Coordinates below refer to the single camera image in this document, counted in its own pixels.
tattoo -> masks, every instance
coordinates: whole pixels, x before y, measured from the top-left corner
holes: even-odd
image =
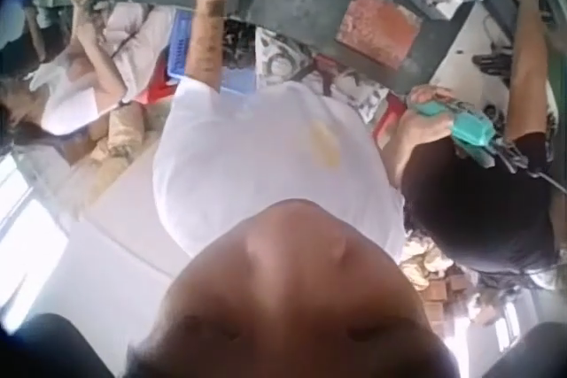
[[[225,0],[212,0],[205,4],[206,15],[208,17],[224,17]]]
[[[186,75],[216,90],[221,83],[224,3],[224,0],[208,2],[194,15],[185,67]]]

black hair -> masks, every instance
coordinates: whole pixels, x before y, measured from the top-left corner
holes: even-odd
[[[28,90],[25,81],[13,78],[0,80],[0,99],[13,91]],[[10,153],[15,146],[47,145],[57,148],[61,142],[60,136],[46,132],[37,124],[22,120],[12,123],[10,109],[0,102],[0,158]]]
[[[0,103],[0,158],[12,150],[13,136],[10,126],[10,111]]]

white shirt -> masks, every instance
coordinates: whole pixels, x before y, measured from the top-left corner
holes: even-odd
[[[153,186],[164,227],[191,256],[288,199],[320,205],[395,260],[405,242],[403,199],[358,114],[296,82],[239,97],[183,79]]]
[[[94,84],[95,73],[87,73],[76,81],[70,81],[70,66],[64,50],[47,64],[41,64],[29,82],[30,90],[46,85],[49,97],[42,115],[42,128],[54,135],[67,135],[96,120],[105,112],[97,108]]]

